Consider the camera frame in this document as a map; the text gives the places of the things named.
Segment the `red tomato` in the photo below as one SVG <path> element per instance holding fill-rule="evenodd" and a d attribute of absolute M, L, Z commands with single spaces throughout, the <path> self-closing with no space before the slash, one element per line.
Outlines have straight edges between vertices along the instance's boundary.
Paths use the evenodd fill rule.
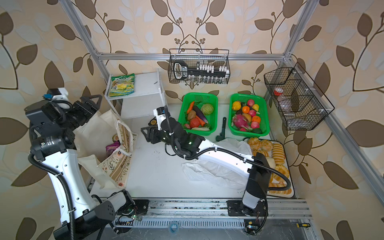
<path fill-rule="evenodd" d="M 193 118 L 190 120 L 190 127 L 191 128 L 198 128 L 200 126 L 200 121 L 198 118 Z"/>

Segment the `brown potato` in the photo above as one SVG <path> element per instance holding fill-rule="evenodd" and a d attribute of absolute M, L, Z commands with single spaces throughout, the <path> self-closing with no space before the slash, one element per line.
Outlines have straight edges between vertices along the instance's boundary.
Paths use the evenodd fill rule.
<path fill-rule="evenodd" d="M 191 110 L 187 115 L 187 120 L 190 121 L 192 119 L 196 118 L 196 112 L 194 110 Z"/>

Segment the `cream floral tote bag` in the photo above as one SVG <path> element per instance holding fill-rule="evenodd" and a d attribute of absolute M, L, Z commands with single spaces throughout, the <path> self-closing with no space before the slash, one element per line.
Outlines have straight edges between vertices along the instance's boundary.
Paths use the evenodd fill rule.
<path fill-rule="evenodd" d="M 80 166 L 99 183 L 101 189 L 124 189 L 137 134 L 112 110 L 97 112 L 86 124 L 74 130 Z M 120 141 L 120 147 L 107 157 L 106 146 Z"/>

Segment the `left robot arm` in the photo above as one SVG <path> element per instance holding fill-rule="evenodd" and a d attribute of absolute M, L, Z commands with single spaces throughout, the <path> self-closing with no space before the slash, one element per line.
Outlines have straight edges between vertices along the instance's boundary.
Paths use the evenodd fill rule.
<path fill-rule="evenodd" d="M 29 162 L 44 172 L 54 186 L 61 212 L 56 240 L 81 240 L 102 233 L 116 214 L 135 205 L 126 190 L 103 202 L 90 195 L 81 175 L 74 130 L 87 123 L 100 109 L 101 95 L 81 97 L 73 104 L 65 88 L 49 89 L 43 100 L 25 108 L 30 120 Z"/>

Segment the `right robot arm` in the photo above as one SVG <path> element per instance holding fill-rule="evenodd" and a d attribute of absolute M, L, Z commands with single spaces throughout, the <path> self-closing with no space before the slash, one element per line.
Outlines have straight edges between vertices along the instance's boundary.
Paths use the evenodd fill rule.
<path fill-rule="evenodd" d="M 171 146 L 174 156 L 186 161 L 207 160 L 248 177 L 242 206 L 254 210 L 260 201 L 266 201 L 270 191 L 286 191 L 292 186 L 288 177 L 271 168 L 267 158 L 240 154 L 222 148 L 203 136 L 186 132 L 181 123 L 171 117 L 167 106 L 154 110 L 155 126 L 141 128 L 146 141 L 163 142 Z"/>

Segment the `purple snack bag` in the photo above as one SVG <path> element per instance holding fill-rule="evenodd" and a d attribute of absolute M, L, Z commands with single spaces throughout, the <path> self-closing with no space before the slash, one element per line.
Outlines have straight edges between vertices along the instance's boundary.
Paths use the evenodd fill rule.
<path fill-rule="evenodd" d="M 106 155 L 109 157 L 113 152 L 120 147 L 120 141 L 115 141 L 113 144 L 106 146 Z"/>

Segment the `white plastic bag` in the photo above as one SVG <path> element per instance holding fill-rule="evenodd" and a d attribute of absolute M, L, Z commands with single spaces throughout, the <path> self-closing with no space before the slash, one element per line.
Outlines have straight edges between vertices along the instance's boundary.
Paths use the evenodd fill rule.
<path fill-rule="evenodd" d="M 252 165 L 224 152 L 209 151 L 197 160 L 182 164 L 182 167 L 190 181 L 244 190 L 249 178 L 248 170 Z"/>

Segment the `green cabbage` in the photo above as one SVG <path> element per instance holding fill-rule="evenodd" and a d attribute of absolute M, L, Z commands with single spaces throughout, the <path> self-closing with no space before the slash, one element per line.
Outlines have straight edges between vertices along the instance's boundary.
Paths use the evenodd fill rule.
<path fill-rule="evenodd" d="M 214 112 L 215 108 L 212 104 L 204 104 L 201 107 L 201 111 L 205 116 L 209 116 Z"/>

